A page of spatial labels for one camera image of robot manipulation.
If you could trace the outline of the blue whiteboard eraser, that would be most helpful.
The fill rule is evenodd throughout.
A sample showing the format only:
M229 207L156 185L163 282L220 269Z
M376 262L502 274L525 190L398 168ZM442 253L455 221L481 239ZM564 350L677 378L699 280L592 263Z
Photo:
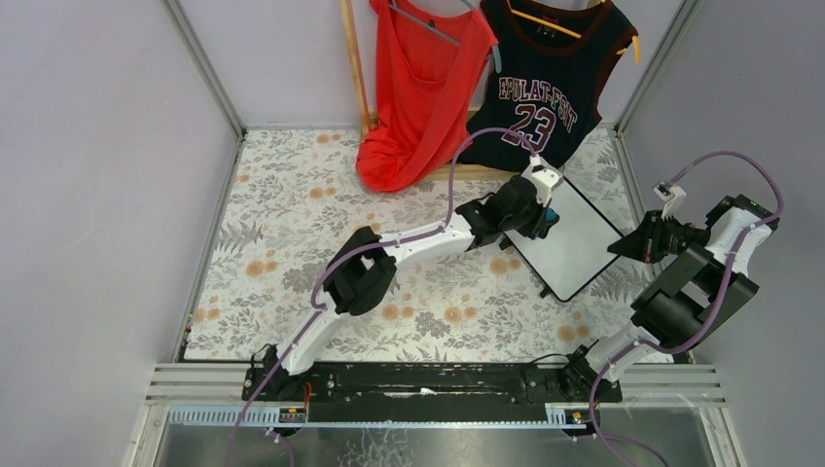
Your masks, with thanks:
M552 208L548 208L545 212L545 221L549 226L553 226L559 221L559 215Z

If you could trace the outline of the white whiteboard black frame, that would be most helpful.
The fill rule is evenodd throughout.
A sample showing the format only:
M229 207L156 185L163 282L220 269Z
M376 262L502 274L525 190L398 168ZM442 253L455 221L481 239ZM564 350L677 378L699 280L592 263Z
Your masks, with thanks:
M608 247L624 235L567 179L554 189L551 209L558 222L546 237L528 239L510 231L499 247L518 252L542 284L540 298L566 303L616 261Z

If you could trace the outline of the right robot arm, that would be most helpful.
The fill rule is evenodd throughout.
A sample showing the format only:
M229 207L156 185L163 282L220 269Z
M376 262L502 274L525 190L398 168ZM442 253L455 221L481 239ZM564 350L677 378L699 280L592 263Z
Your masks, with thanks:
M697 346L758 292L748 263L778 222L744 195L723 198L702 228L647 212L608 252L649 265L672 260L631 303L626 326L568 355L557 379L561 394L571 401L597 398L644 358Z

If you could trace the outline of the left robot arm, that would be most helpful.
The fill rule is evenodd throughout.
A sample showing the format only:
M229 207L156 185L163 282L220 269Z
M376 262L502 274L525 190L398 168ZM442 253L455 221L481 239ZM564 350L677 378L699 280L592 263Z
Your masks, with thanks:
M544 238L557 223L551 208L562 174L540 168L516 175L496 192L459 205L447 217L401 233L357 230L322 272L310 293L312 311L276 348L274 367L289 377L307 372L351 317L375 309L397 272L498 241L507 233Z

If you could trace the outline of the wooden clothes rack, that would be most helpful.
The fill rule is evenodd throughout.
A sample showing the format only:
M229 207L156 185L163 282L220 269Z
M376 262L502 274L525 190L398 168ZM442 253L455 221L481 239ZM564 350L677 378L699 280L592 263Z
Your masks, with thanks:
M350 0L340 0L339 3L343 34L359 113L360 141L363 141L373 125L377 123L377 111L371 109L368 103L352 2ZM507 172L477 164L459 164L454 172L454 178L462 181L500 181L506 180L513 175L515 175L515 172Z

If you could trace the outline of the navy basketball jersey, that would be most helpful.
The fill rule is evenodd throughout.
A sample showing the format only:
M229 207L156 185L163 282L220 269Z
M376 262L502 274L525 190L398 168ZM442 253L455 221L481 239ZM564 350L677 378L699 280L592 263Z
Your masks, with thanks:
M532 152L561 168L598 126L602 91L638 32L612 1L563 10L536 1L483 1L498 40L474 134L459 162L524 170Z

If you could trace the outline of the red tank top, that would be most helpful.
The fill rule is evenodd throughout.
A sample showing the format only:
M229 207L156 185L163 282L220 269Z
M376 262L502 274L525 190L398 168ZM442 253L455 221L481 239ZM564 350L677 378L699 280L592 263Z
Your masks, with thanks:
M467 138L471 99L497 39L479 9L436 16L411 1L373 1L377 125L355 168L374 192L405 190L448 164Z

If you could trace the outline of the floral table mat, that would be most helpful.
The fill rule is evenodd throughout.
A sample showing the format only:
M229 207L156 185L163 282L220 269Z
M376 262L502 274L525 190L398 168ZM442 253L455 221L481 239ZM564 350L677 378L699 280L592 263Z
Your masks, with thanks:
M354 169L355 129L254 130L247 135L185 360L245 360L286 339L309 315L310 293L351 234L399 232L444 218L498 187L495 180L425 180L377 194ZM385 300L347 323L323 351L339 361L528 361L618 331L651 279L620 259L568 302L513 249L496 246L407 267Z

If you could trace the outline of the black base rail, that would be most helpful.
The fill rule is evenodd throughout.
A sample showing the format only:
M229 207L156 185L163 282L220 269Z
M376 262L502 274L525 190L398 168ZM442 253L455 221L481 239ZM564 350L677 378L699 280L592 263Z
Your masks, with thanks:
M289 402L311 422L548 422L548 406L569 404L566 423L584 424L590 402L619 403L617 382L586 361L529 363L317 362L290 376L271 362L246 371L243 401Z

